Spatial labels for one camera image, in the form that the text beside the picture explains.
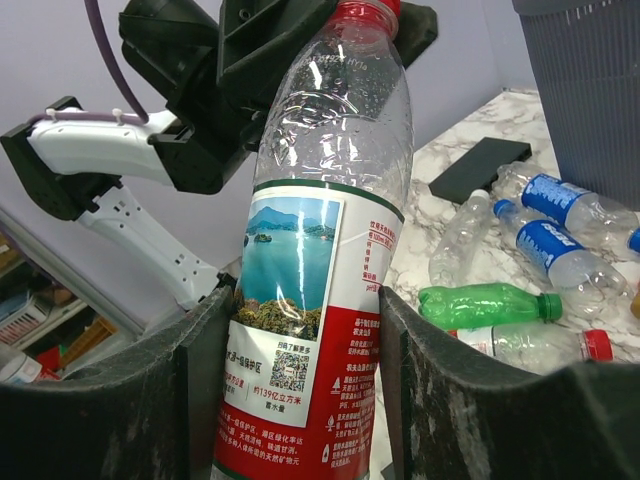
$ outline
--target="black rectangular object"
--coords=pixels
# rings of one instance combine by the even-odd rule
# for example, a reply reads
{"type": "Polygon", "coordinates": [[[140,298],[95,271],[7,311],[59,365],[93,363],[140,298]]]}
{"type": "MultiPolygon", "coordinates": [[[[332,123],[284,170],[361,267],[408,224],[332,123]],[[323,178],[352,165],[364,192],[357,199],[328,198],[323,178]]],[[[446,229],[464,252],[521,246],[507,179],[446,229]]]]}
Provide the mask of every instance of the black rectangular object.
{"type": "Polygon", "coordinates": [[[498,179],[500,165],[530,157],[531,145],[528,143],[484,137],[429,184],[431,194],[462,204],[474,190],[491,191],[491,184],[498,179]]]}

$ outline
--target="qr code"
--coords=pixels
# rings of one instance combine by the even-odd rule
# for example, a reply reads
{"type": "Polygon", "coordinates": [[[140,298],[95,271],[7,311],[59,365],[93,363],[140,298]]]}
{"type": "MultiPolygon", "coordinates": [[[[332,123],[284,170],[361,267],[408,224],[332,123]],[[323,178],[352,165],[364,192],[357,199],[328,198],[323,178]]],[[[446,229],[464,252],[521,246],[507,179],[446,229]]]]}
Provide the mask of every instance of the qr code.
{"type": "Polygon", "coordinates": [[[269,385],[292,392],[301,392],[304,390],[308,368],[309,355],[276,350],[276,360],[273,363],[269,385]]]}

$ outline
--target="white wall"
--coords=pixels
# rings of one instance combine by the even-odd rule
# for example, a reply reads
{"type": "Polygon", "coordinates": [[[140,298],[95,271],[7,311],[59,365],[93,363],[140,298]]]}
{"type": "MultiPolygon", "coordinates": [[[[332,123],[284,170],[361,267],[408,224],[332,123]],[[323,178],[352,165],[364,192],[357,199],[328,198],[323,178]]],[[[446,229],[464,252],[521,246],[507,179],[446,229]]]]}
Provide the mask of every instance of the white wall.
{"type": "Polygon", "coordinates": [[[482,0],[493,55],[505,88],[536,88],[520,17],[512,0],[482,0]]]}
{"type": "MultiPolygon", "coordinates": [[[[117,13],[126,1],[100,3],[106,29],[121,60],[117,13]]],[[[220,3],[202,0],[201,6],[217,19],[220,3]]],[[[440,28],[436,43],[408,72],[416,145],[422,146],[493,98],[501,81],[481,0],[418,3],[437,11],[440,28]]],[[[84,108],[94,111],[126,107],[102,64],[82,2],[0,2],[0,27],[1,132],[63,95],[76,96],[84,108]]],[[[161,109],[162,99],[122,60],[121,66],[147,110],[161,109]]],[[[126,179],[125,183],[188,248],[206,261],[223,266],[241,253],[252,173],[253,164],[248,162],[214,197],[182,194],[139,179],[126,179]]],[[[178,311],[158,280],[135,258],[77,225],[41,212],[25,194],[4,152],[0,152],[0,213],[17,221],[135,321],[144,324],[178,311]]]]}

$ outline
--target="trash can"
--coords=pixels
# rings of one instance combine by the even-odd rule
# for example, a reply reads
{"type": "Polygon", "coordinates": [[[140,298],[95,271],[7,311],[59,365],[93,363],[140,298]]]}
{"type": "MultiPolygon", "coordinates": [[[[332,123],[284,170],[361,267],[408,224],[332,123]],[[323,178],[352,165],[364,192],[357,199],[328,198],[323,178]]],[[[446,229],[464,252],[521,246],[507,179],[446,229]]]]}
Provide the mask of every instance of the trash can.
{"type": "Polygon", "coordinates": [[[563,180],[640,209],[640,1],[513,0],[563,180]]]}

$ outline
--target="green plastic bottle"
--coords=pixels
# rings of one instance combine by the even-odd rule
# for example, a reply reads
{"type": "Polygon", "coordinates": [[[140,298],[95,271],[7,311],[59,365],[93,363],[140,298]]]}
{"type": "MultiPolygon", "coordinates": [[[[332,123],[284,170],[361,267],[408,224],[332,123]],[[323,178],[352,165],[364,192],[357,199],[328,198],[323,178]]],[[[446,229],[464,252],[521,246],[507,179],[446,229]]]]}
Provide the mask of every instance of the green plastic bottle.
{"type": "Polygon", "coordinates": [[[532,295],[507,283],[420,290],[420,314],[444,330],[505,323],[550,322],[562,317],[556,294],[532,295]]]}

